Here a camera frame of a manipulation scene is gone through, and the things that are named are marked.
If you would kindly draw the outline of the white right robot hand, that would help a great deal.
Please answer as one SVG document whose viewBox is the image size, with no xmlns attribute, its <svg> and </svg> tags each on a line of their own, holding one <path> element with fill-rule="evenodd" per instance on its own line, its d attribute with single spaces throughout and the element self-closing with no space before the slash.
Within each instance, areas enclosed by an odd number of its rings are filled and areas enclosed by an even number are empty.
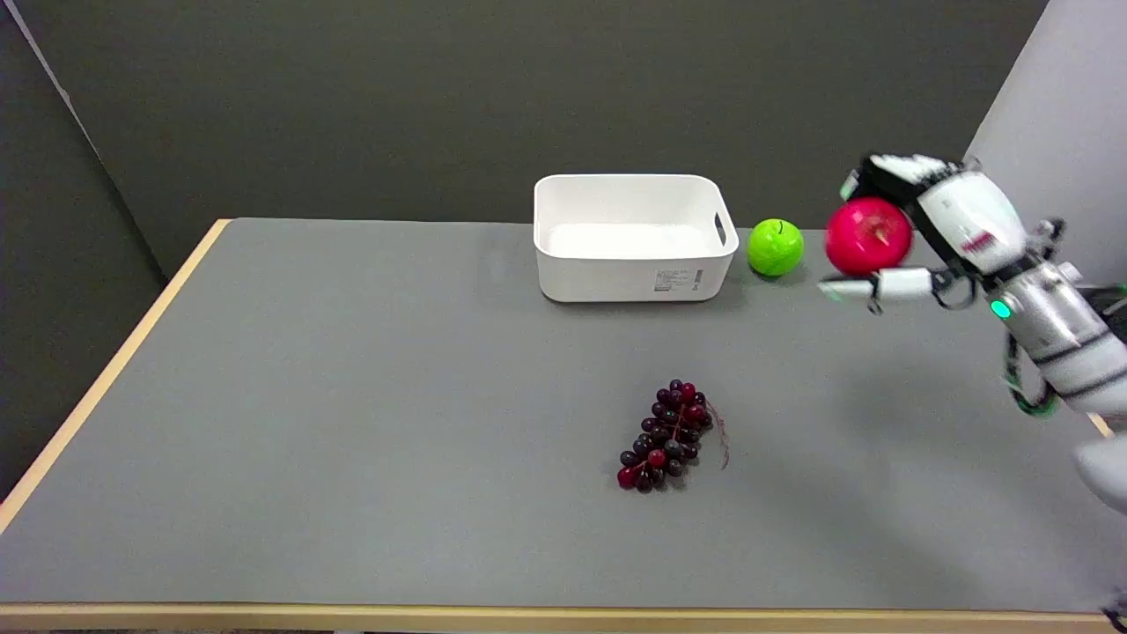
<svg viewBox="0 0 1127 634">
<path fill-rule="evenodd" d="M 942 294 L 961 280 L 969 282 L 969 297 L 955 309 L 966 309 L 980 291 L 997 289 L 1045 257 L 1009 197 L 970 162 L 870 155 L 848 176 L 840 194 L 848 205 L 891 206 L 894 218 L 906 221 L 942 264 L 937 269 L 888 265 L 873 273 L 840 270 L 818 284 L 829 300 L 866 300 L 870 313 L 882 313 L 887 301 L 925 297 L 951 310 Z"/>
</svg>

